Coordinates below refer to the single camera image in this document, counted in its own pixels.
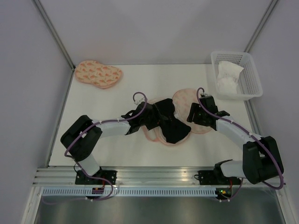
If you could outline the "right aluminium frame post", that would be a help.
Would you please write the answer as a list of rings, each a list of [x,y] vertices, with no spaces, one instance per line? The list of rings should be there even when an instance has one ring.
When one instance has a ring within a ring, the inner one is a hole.
[[[250,37],[244,52],[249,53],[253,48],[255,42],[257,41],[259,35],[261,34],[262,30],[266,26],[268,20],[270,19],[271,15],[275,11],[277,5],[279,4],[280,0],[271,0],[269,5],[267,6],[264,14],[262,15],[257,27],[255,28],[252,36]]]

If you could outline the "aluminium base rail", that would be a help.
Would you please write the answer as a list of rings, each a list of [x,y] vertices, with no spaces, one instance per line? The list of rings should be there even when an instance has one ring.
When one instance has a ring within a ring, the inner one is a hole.
[[[212,167],[103,167],[116,171],[116,185],[126,187],[163,186],[192,187],[199,185],[194,175],[199,170]],[[36,186],[74,186],[76,172],[73,167],[48,167],[36,171],[33,184]]]

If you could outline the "floral mesh laundry bag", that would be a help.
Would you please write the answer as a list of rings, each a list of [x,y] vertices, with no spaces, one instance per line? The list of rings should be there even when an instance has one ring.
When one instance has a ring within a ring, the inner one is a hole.
[[[149,140],[151,142],[160,142],[167,146],[175,146],[175,145],[179,145],[179,144],[185,142],[191,133],[206,134],[212,130],[210,127],[200,126],[200,125],[197,125],[194,123],[188,123],[186,121],[187,117],[189,115],[192,103],[198,103],[195,89],[186,88],[186,89],[178,90],[173,95],[172,100],[173,100],[173,103],[175,106],[175,117],[177,119],[179,119],[180,121],[184,122],[185,124],[187,124],[188,126],[190,126],[191,132],[186,137],[184,137],[182,140],[180,140],[179,142],[172,144],[172,143],[166,142],[166,138],[162,135],[162,130],[160,127],[156,127],[152,130],[148,130],[145,126],[143,126],[142,130],[143,130],[143,133],[144,133],[145,137],[147,138],[147,140]]]

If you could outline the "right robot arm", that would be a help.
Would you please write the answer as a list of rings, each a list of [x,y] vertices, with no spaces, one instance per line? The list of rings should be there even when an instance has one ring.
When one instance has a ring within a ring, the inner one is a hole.
[[[242,151],[240,161],[226,160],[215,164],[214,181],[225,184],[230,177],[244,178],[252,184],[266,183],[279,177],[281,189],[284,184],[284,167],[276,140],[255,134],[239,125],[226,111],[219,111],[212,96],[202,95],[192,103],[187,122],[207,126],[223,134]]]

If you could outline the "white perforated plastic basket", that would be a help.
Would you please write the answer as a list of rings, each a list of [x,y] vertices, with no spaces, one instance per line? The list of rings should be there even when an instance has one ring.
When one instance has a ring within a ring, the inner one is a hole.
[[[211,63],[213,88],[218,99],[249,100],[262,96],[259,74],[249,53],[214,51]]]

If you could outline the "aluminium frame post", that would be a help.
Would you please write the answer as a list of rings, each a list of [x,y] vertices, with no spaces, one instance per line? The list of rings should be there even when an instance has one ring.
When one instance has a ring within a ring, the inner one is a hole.
[[[255,42],[257,41],[259,35],[261,34],[262,30],[266,26],[268,20],[270,19],[271,15],[275,11],[277,5],[279,4],[280,0],[271,0],[269,5],[267,6],[264,14],[262,15],[257,27],[255,28],[252,36],[250,37],[244,52],[249,53],[253,48]]]
[[[34,4],[34,6],[36,7],[38,13],[40,14],[41,18],[43,19],[47,29],[49,30],[51,36],[53,37],[55,43],[57,44],[59,50],[61,51],[62,55],[64,56],[65,60],[67,61],[67,64],[69,65],[70,69],[72,71],[75,70],[75,65],[70,57],[70,55],[68,54],[61,38],[59,37],[58,32],[56,31],[50,17],[48,16],[42,2],[40,0],[32,0],[32,3]]]

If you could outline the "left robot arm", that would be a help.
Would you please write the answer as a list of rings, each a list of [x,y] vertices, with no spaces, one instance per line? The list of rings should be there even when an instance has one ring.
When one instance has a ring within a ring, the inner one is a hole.
[[[96,121],[87,115],[80,116],[62,135],[60,142],[66,148],[65,156],[72,158],[86,173],[90,184],[101,182],[100,165],[92,155],[101,138],[129,135],[145,126],[153,129],[159,125],[159,116],[153,105],[142,102],[136,109],[117,119]]]

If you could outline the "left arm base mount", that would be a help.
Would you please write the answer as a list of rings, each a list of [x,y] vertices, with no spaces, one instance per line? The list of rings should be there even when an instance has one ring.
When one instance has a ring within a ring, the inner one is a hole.
[[[110,187],[109,182],[115,185],[117,171],[115,170],[99,170],[93,176],[87,176],[82,170],[76,171],[75,184],[95,187],[92,188],[92,195],[103,194],[105,187]]]

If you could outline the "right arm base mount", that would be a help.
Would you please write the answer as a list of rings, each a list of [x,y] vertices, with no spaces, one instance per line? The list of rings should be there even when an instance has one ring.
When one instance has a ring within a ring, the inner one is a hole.
[[[200,186],[231,186],[241,184],[241,179],[239,178],[216,176],[212,170],[200,170],[194,175],[194,178],[199,181]]]

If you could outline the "black bra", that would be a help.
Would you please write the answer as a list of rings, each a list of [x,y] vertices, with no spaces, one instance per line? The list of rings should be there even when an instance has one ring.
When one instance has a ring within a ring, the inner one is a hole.
[[[175,117],[175,106],[172,99],[154,103],[159,126],[166,142],[176,144],[191,132],[191,127]]]

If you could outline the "left aluminium frame post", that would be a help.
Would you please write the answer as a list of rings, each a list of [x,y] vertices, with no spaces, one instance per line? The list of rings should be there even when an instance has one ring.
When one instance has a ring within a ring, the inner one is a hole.
[[[34,6],[36,7],[38,13],[40,14],[41,18],[43,19],[47,29],[49,30],[51,36],[53,37],[55,43],[57,44],[59,50],[61,51],[62,55],[64,56],[65,60],[67,61],[67,64],[69,65],[70,69],[72,71],[75,70],[75,65],[70,57],[70,55],[68,54],[61,38],[59,37],[58,32],[56,31],[50,17],[48,16],[42,2],[40,0],[32,0],[32,3],[34,4]]]

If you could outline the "white bra in basket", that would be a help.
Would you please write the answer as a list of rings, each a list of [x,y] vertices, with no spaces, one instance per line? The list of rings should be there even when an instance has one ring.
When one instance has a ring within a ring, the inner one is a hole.
[[[236,94],[240,73],[243,67],[229,61],[220,61],[218,64],[217,86],[219,92]]]

